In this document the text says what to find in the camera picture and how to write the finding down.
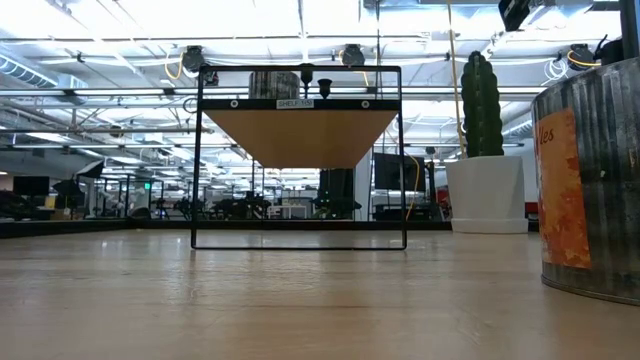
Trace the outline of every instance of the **orange label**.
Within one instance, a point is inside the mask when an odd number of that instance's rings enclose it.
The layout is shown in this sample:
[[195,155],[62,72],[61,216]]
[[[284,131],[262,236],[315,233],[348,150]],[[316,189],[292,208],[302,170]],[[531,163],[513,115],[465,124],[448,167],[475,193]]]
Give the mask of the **orange label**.
[[590,268],[573,111],[566,109],[538,121],[535,139],[542,259]]

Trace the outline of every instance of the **desk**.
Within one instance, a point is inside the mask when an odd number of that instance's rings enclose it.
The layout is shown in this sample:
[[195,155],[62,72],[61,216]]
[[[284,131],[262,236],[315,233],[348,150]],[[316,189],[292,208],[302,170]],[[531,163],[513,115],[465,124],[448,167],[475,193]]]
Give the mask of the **desk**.
[[[285,209],[289,209],[289,216],[285,217]],[[267,209],[267,217],[271,219],[272,215],[278,215],[278,210],[282,210],[282,216],[286,219],[291,219],[291,210],[292,209],[303,209],[304,210],[304,218],[307,218],[307,206],[306,205],[272,205]]]

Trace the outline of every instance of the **white planter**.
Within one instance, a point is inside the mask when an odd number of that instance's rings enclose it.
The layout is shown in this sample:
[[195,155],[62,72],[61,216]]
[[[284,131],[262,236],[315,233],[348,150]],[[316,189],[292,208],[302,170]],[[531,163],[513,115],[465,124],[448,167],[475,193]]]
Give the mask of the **white planter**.
[[524,175],[520,156],[481,156],[447,164],[453,231],[520,234],[524,217]]

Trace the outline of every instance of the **metal drum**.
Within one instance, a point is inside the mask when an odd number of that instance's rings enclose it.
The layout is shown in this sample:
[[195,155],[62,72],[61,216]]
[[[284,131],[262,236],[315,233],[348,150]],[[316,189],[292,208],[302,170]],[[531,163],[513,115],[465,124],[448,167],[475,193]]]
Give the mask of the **metal drum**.
[[300,78],[288,71],[253,72],[249,77],[249,99],[298,99]]
[[543,282],[640,305],[640,59],[533,102]]

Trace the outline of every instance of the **green cactus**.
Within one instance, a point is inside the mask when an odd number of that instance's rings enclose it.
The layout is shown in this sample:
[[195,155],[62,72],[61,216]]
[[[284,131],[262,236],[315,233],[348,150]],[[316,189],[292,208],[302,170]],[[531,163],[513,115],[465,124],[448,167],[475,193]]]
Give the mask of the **green cactus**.
[[478,51],[469,56],[462,75],[467,156],[504,155],[498,78]]

